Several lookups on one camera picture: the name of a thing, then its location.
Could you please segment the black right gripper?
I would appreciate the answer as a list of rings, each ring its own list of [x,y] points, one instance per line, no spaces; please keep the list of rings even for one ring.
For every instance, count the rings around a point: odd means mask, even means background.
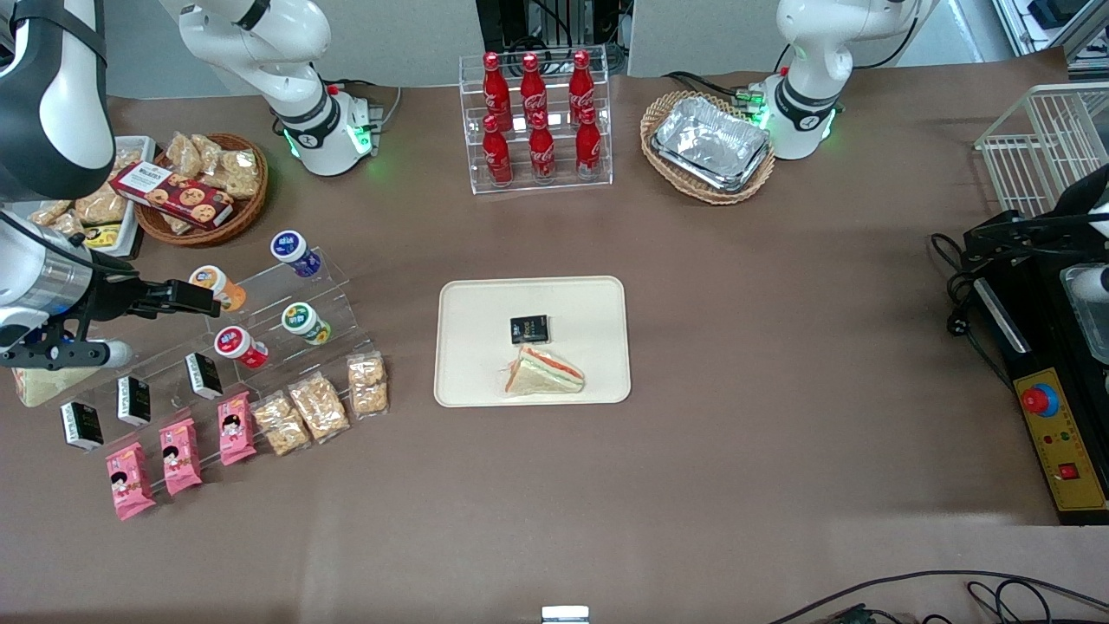
[[[210,301],[193,305],[181,301]],[[205,315],[218,317],[221,304],[213,291],[190,282],[143,282],[138,276],[94,276],[88,285],[87,320],[106,323],[118,317],[154,315]]]

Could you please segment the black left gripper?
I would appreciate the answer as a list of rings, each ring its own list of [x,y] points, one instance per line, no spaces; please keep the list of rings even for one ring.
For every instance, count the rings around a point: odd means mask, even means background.
[[[1074,241],[1076,245],[1106,245],[1106,221],[1093,224],[1069,224],[1070,217],[1106,215],[1108,202],[1108,166],[1103,165],[1082,180],[1074,182],[1060,195],[1054,216],[1022,217],[1019,212],[1003,212],[976,226],[975,236],[965,234],[965,256],[968,260],[1017,260],[1024,257],[1065,257],[1067,250],[1042,248],[1021,241],[1032,231],[1054,229],[1054,241]]]

